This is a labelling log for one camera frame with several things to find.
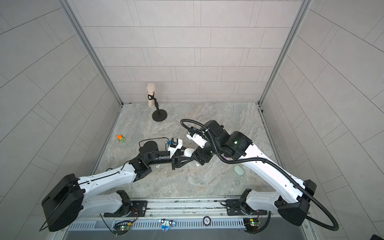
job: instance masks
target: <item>wire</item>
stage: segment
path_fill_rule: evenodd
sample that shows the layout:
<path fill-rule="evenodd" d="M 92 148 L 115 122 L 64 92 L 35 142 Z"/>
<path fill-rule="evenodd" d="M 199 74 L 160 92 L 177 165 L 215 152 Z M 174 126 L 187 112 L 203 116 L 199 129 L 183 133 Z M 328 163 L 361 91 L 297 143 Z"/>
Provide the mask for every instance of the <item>wire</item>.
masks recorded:
<path fill-rule="evenodd" d="M 105 225 L 107 226 L 107 228 L 111 231 L 111 233 L 113 233 L 113 235 L 116 235 L 116 234 L 109 228 L 109 226 L 107 225 L 107 223 L 104 221 L 103 215 L 100 214 L 100 216 L 101 216 L 101 219 L 103 220 L 104 224 L 105 224 Z"/>
<path fill-rule="evenodd" d="M 238 160 L 227 160 L 225 159 L 219 152 L 217 146 L 216 146 L 216 142 L 215 142 L 215 138 L 213 136 L 213 134 L 211 133 L 211 130 L 206 127 L 204 124 L 200 123 L 200 122 L 197 122 L 195 120 L 192 120 L 192 119 L 182 119 L 180 120 L 180 124 L 188 129 L 190 131 L 190 128 L 188 128 L 184 122 L 190 122 L 190 123 L 193 123 L 193 124 L 196 124 L 196 125 L 199 125 L 200 127 L 202 127 L 203 129 L 205 129 L 205 132 L 207 133 L 207 136 L 209 138 L 209 142 L 211 143 L 211 147 L 212 147 L 212 150 L 215 152 L 216 156 L 219 157 L 219 159 L 224 162 L 224 163 L 227 163 L 227 164 L 239 164 L 239 163 L 244 163 L 244 162 L 253 162 L 253 161 L 260 161 L 260 162 L 263 162 L 263 163 L 266 163 L 266 164 L 269 164 L 271 165 L 272 167 L 274 167 L 277 171 L 279 171 L 281 174 L 284 175 L 284 177 L 286 177 L 297 189 L 299 189 L 306 197 L 308 197 L 309 200 L 311 200 L 314 204 L 316 204 L 316 206 L 318 206 L 324 213 L 325 215 L 327 215 L 327 217 L 331 220 L 333 226 L 330 226 L 330 225 L 327 225 L 325 223 L 322 223 L 314 218 L 311 218 L 309 216 L 306 216 L 305 218 L 308 219 L 309 221 L 323 227 L 323 228 L 326 228 L 326 229 L 329 229 L 329 230 L 332 230 L 332 231 L 337 231 L 339 230 L 339 224 L 337 223 L 336 219 L 333 217 L 333 215 L 316 199 L 314 198 L 309 192 L 307 192 L 304 188 L 302 188 L 302 186 L 300 184 L 298 184 L 291 176 L 290 174 L 288 174 L 284 169 L 282 169 L 279 165 L 275 164 L 274 162 L 266 159 L 266 158 L 262 158 L 262 157 L 251 157 L 251 158 L 247 158 L 247 159 L 238 159 Z"/>

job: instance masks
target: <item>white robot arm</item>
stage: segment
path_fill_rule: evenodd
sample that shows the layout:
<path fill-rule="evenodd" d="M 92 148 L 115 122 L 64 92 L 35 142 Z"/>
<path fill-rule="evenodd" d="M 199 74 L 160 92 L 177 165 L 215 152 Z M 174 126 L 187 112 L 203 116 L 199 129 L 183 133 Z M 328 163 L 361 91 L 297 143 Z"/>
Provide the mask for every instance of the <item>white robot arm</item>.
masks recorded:
<path fill-rule="evenodd" d="M 184 122 L 197 124 L 201 128 L 187 127 Z M 171 163 L 172 169 L 180 168 L 190 161 L 204 165 L 214 155 L 225 163 L 241 163 L 249 167 L 276 190 L 256 192 L 246 189 L 239 199 L 243 213 L 251 214 L 254 211 L 267 210 L 278 212 L 297 226 L 307 218 L 322 227 L 338 229 L 334 217 L 313 198 L 316 185 L 280 168 L 244 134 L 233 132 L 229 135 L 223 126 L 213 120 L 201 124 L 183 119 L 180 123 L 188 129 L 187 138 L 198 145 L 197 149 L 185 148 L 181 139 L 172 138 L 166 142 L 166 151 L 159 151 L 156 142 L 147 141 L 140 146 L 139 154 L 121 167 L 87 177 L 76 178 L 74 174 L 65 176 L 42 201 L 49 230 L 51 232 L 60 230 L 77 218 L 99 213 L 108 213 L 112 217 L 125 216 L 131 211 L 132 205 L 125 191 L 108 195 L 98 194 L 144 178 L 152 171 L 150 167 L 152 164 Z M 310 201 L 327 214 L 333 226 L 307 216 Z"/>

